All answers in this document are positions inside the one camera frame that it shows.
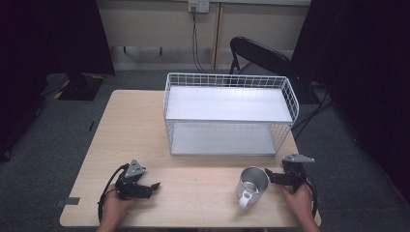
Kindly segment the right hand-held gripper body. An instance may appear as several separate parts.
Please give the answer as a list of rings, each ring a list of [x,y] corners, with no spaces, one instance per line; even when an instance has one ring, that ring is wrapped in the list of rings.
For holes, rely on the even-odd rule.
[[[308,174],[304,168],[305,163],[313,162],[315,159],[297,153],[282,158],[284,173],[292,178],[290,184],[294,191],[297,191],[302,184],[307,184],[310,190],[315,192],[314,187],[308,181]]]

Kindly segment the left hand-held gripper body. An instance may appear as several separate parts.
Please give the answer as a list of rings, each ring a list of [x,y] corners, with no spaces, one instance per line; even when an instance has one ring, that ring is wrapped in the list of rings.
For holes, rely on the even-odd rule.
[[[145,169],[135,159],[126,164],[115,183],[117,194],[122,200],[142,198],[145,195],[146,188],[137,183],[144,172]]]

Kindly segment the silver metal cup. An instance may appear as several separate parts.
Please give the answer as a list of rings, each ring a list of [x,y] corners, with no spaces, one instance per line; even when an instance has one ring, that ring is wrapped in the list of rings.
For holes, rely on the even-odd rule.
[[[239,206],[245,209],[256,203],[268,188],[270,180],[265,171],[256,166],[245,168],[236,187]]]

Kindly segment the white wire shelf rack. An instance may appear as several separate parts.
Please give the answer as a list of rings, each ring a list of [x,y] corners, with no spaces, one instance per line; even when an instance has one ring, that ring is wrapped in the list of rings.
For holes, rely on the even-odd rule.
[[[171,72],[163,118],[172,155],[274,156],[299,116],[285,76]]]

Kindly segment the person's right hand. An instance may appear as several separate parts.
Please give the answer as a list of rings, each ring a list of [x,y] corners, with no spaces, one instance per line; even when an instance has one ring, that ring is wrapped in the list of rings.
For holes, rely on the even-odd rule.
[[[285,186],[279,186],[279,189],[297,221],[301,224],[313,221],[311,191],[306,184],[302,184],[294,193],[291,193]]]

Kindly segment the person's left hand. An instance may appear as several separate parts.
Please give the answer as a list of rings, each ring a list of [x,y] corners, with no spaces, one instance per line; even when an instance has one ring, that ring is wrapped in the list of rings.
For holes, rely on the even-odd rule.
[[[108,187],[102,207],[101,225],[116,227],[126,216],[128,210],[137,202],[136,198],[122,200],[114,185]]]

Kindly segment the grey tape strip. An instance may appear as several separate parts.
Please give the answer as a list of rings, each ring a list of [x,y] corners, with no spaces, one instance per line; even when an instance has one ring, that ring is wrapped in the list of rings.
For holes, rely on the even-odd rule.
[[[64,208],[66,205],[77,205],[79,203],[79,197],[66,197],[55,202],[56,207]]]

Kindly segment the dark stand base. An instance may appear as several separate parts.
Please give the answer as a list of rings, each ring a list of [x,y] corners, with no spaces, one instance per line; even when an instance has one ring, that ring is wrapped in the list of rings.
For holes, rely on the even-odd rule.
[[[82,73],[71,78],[67,73],[54,73],[46,78],[43,97],[59,101],[91,102],[100,90],[104,78],[97,74]]]

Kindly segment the black folding chair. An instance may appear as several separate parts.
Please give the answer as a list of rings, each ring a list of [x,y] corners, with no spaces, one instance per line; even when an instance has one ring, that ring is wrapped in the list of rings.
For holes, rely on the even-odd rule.
[[[230,74],[285,76],[301,104],[318,103],[314,91],[297,76],[290,59],[281,52],[246,37],[233,38],[230,49],[233,55]]]

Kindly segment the dark curtain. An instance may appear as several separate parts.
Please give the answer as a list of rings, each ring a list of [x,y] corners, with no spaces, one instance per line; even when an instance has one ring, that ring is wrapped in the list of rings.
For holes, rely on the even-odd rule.
[[[44,102],[52,73],[114,75],[97,0],[0,0],[0,161]]]
[[[410,203],[410,0],[311,0],[292,62]]]

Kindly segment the white wall socket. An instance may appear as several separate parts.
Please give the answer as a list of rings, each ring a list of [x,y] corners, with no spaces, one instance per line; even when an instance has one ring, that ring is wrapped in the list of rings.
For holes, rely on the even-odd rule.
[[[188,11],[190,13],[207,14],[210,12],[210,2],[203,0],[189,0]]]

